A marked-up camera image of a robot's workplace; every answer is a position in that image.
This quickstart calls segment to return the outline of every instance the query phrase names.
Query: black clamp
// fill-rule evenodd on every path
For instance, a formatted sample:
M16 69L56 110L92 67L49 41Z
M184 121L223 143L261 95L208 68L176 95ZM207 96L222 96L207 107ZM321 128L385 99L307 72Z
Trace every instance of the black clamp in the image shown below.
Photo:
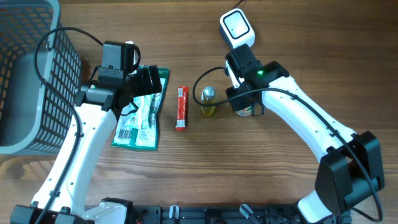
M131 110L131 111L129 111L129 112L126 113L126 114L120 114L120 116L127 116L127 115L129 115L129 114L132 114L132 113L135 113L135 112L138 111L138 106L134 103L134 99L130 102L130 104L134 107L134 109Z
M256 105L260 104L261 105L261 114L256 114ZM251 105L251 116L261 116L266 113L266 106L264 106L260 101L254 102Z
M251 223L261 224L261 222L253 215L253 210L251 210L248 205L246 205L246 204L241 205L241 207L239 208L239 211L242 213L242 215L245 218L250 220Z
M291 100L297 100L299 96L297 94L295 94L294 96L291 97Z
M53 190L51 190L50 193L49 193L49 196L54 195L56 197L59 197L60 194L61 194L61 192L59 192L59 191L57 193L55 193Z
M180 207L172 205L169 211L169 219L173 220L173 223L176 224L179 216L180 216Z

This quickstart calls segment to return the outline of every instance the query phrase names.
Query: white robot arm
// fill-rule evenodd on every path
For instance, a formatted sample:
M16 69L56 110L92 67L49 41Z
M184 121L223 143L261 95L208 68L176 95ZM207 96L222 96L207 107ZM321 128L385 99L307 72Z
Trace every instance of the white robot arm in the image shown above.
M357 164L354 163L355 161L346 161L345 157L350 156L350 154L345 151L345 142L348 142L350 147L356 148L355 154L361 156L360 163L365 166L365 172L370 178L373 191L381 190L384 187L379 142L371 133L366 132L358 135L352 129L332 118L299 88L294 79L279 64L272 62L263 67L258 64L259 61L252 59L244 63L240 61L232 62L232 60L239 58L235 57L234 59L234 53L244 55L250 51L250 48L244 45L235 50L237 52L233 50L232 54L226 56L227 67L225 68L233 81L233 87L226 91L232 108L235 111L241 110L247 105L254 105L255 101L258 101L260 105L275 112L292 127L308 144L320 163L315 190L292 206L294 207L293 210L297 211L297 214L301 217L295 223L322 223L332 216L340 216L372 195L368 182L362 174L357 172L358 168ZM248 65L249 68L242 68L240 64ZM252 65L255 65L254 76L253 72L250 71ZM114 129L120 115L120 109L117 109L117 106L114 107L113 105L108 110L104 109L106 102L109 101L108 97L114 96L106 91L107 88L109 88L108 85L97 87L88 85L82 87L81 94L77 96L79 103L76 104L75 108L83 123L83 136L79 142L76 156L63 179L62 186L59 192L55 193L57 197L51 203L48 211L50 216L56 217L55 223L141 223L139 214L132 207L132 202L126 203L125 200L106 198L97 207L85 211L85 196L96 161L106 138ZM252 92L258 94L246 95L246 93ZM200 104L194 94L193 98ZM71 153L76 133L75 122L75 119L73 119L57 160L45 183L35 194L31 206L17 205L11 216L11 223L32 223L34 217L48 203L55 183L65 167L66 158ZM198 220L203 219L205 224L228 224L226 219L220 219L222 218L222 209L215 211L212 208L213 213L210 215L210 209L201 208L200 210L203 216L199 213L198 218L196 218L192 213L192 208L180 210L177 206L172 206L169 210L165 209L160 212L169 212L169 216L160 215L157 218L161 220L166 218L167 220L164 223L179 223L177 220L185 218L183 214L186 212L190 215L192 221L187 218L184 223L198 223ZM261 214L258 209L251 210L247 205L242 205L238 211L240 211L239 216L243 214L247 218L247 220L244 219L239 223L261 223L258 220L260 216L254 215L256 213ZM209 216L218 217L218 219L209 219L207 218ZM266 221L268 218L272 217L264 216L263 223L268 223ZM288 221L288 218L293 217L278 218L278 223L293 223ZM146 223L162 223L160 220L152 222L147 221Z

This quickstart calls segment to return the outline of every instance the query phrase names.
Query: silver bottle cap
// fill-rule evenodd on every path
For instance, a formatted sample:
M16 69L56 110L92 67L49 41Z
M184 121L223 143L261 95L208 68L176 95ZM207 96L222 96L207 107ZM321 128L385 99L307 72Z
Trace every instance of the silver bottle cap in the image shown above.
M212 100L216 97L216 89L214 89L214 87L212 86L207 86L202 93L202 96L206 99L206 100Z

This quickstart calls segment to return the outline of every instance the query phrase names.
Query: barcode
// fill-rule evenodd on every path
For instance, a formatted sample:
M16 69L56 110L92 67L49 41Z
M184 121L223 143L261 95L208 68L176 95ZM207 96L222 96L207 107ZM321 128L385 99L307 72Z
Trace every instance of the barcode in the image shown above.
M120 129L118 139L130 139L131 130Z
M176 128L185 128L185 120L177 120Z

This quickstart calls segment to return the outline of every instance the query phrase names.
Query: yellow liquid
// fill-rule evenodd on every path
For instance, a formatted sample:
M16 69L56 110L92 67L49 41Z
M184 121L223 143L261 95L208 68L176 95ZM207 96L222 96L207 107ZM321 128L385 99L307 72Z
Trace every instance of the yellow liquid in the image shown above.
M202 103L204 103L204 104L216 103L216 99L202 100ZM215 112L216 112L216 106L202 106L201 107L201 113L206 117L212 116Z

